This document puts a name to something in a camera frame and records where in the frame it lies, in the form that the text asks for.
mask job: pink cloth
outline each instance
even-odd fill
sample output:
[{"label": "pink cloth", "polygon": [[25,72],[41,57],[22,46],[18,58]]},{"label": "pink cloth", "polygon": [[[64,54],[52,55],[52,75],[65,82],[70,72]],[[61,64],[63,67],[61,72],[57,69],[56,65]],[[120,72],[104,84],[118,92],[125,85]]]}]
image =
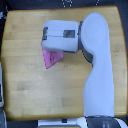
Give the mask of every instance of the pink cloth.
[{"label": "pink cloth", "polygon": [[63,58],[62,52],[46,51],[43,48],[42,48],[42,51],[43,51],[46,69],[50,68],[51,66],[53,66],[55,63],[57,63],[58,61],[60,61]]}]

